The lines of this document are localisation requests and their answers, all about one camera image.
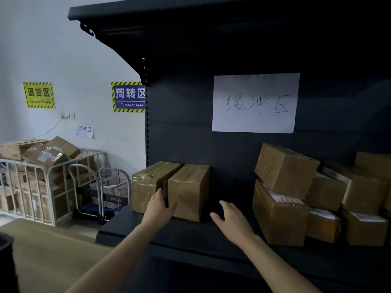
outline white wall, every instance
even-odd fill
[[[119,0],[0,0],[0,142],[56,135],[108,153],[129,174],[145,167],[145,115],[114,113],[111,82],[139,81],[112,49],[69,21],[71,6]],[[56,109],[27,108],[23,82],[52,82]],[[75,136],[92,126],[95,138]]]

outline forearm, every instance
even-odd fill
[[[137,226],[117,247],[82,276],[66,293],[118,292],[156,230]]]
[[[318,293],[310,281],[280,258],[259,236],[246,239],[241,249],[273,293]]]

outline metal handle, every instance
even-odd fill
[[[100,179],[100,193],[101,193],[101,196],[102,196],[102,199],[101,199],[102,210],[104,210],[104,204],[103,204],[103,182],[102,182],[102,172],[104,170],[120,172],[120,173],[123,173],[125,175],[126,182],[127,182],[127,200],[128,200],[128,203],[130,203],[130,178],[129,178],[129,175],[122,169],[116,169],[116,168],[113,168],[113,167],[101,167],[99,169],[99,179]]]
[[[99,214],[101,216],[103,216],[103,208],[101,208],[101,206],[103,206],[103,203],[100,199],[100,187],[99,187],[99,183],[101,183],[100,180],[98,180],[98,177],[97,175],[95,174],[95,172],[88,166],[84,165],[84,164],[79,164],[79,163],[72,163],[71,165],[69,165],[69,173],[72,177],[72,180],[74,182],[74,189],[75,189],[75,199],[76,199],[76,209],[79,209],[79,204],[78,204],[78,199],[77,199],[77,192],[76,192],[76,178],[75,178],[75,175],[72,173],[71,171],[71,168],[72,167],[82,167],[82,168],[85,168],[86,170],[88,170],[92,176],[94,177],[96,183],[97,183],[97,194],[98,194],[98,207],[99,207]]]

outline white cable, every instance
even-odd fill
[[[46,132],[46,133],[44,133],[43,135],[40,135],[40,136],[37,136],[37,137],[35,137],[35,138],[33,138],[33,139],[36,139],[36,138],[39,138],[39,137],[42,137],[42,136],[44,136],[44,135],[46,135],[47,133],[50,133],[53,129],[55,129],[56,128],[56,126],[61,122],[61,120],[62,120],[62,118],[60,118],[60,121],[59,122],[57,122],[57,124],[50,130],[50,131],[48,131],[48,132]]]

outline wall socket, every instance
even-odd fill
[[[75,119],[75,113],[61,112],[61,119]]]

